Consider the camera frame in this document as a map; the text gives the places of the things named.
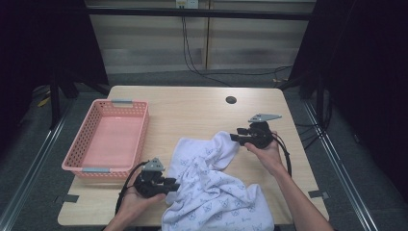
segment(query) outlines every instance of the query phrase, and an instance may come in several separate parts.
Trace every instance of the pink plastic basket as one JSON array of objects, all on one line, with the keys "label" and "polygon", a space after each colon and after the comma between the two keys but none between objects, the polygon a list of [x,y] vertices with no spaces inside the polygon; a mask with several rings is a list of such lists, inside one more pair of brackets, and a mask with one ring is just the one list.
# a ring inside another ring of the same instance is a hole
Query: pink plastic basket
[{"label": "pink plastic basket", "polygon": [[63,162],[80,177],[126,178],[140,161],[147,102],[93,101]]}]

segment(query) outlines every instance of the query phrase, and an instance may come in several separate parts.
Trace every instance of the human hand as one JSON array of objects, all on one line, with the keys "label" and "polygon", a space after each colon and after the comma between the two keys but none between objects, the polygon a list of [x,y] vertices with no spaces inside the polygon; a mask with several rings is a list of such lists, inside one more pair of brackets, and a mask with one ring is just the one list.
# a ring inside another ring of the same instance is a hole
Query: human hand
[{"label": "human hand", "polygon": [[276,132],[272,132],[275,139],[264,149],[257,148],[254,144],[247,142],[244,146],[248,151],[254,153],[258,159],[261,161],[264,168],[271,175],[275,175],[278,170],[281,170],[283,167],[282,160],[279,153],[279,145],[276,141]]},{"label": "human hand", "polygon": [[164,193],[160,193],[150,198],[144,198],[138,194],[135,187],[128,188],[123,196],[119,211],[104,230],[116,231],[125,229],[149,206],[162,201],[165,197]]}]

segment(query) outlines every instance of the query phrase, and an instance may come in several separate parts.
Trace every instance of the round hole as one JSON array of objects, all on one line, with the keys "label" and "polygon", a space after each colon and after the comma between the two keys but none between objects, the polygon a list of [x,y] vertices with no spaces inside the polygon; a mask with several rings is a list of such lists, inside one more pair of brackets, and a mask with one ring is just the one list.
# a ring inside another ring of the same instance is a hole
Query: round hole
[{"label": "round hole", "polygon": [[229,104],[235,104],[237,103],[237,98],[234,96],[228,96],[225,98],[225,101],[227,101]]}]

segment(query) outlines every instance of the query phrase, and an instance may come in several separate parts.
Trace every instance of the human arm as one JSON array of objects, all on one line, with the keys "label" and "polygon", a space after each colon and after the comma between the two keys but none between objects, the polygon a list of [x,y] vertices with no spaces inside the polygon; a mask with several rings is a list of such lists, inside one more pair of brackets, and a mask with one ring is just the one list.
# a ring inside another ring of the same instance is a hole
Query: human arm
[{"label": "human arm", "polygon": [[123,197],[119,211],[109,222],[104,231],[118,231],[125,229],[150,205],[162,201],[165,197],[166,195],[161,193],[150,198],[143,198],[138,194],[135,187],[130,187],[127,189]]},{"label": "human arm", "polygon": [[330,223],[306,197],[285,170],[279,154],[277,141],[273,141],[265,149],[259,149],[249,142],[245,144],[245,147],[253,152],[261,161],[264,168],[275,177],[292,214],[296,230],[333,230]]}]

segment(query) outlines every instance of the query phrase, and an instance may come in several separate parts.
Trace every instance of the basket handle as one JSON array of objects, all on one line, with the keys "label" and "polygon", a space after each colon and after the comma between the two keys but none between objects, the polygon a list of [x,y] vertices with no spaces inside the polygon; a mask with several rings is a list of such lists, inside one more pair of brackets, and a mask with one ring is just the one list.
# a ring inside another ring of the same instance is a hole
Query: basket handle
[{"label": "basket handle", "polygon": [[110,173],[111,169],[106,167],[84,167],[82,168],[82,172]]},{"label": "basket handle", "polygon": [[132,99],[112,99],[112,103],[133,104]]}]

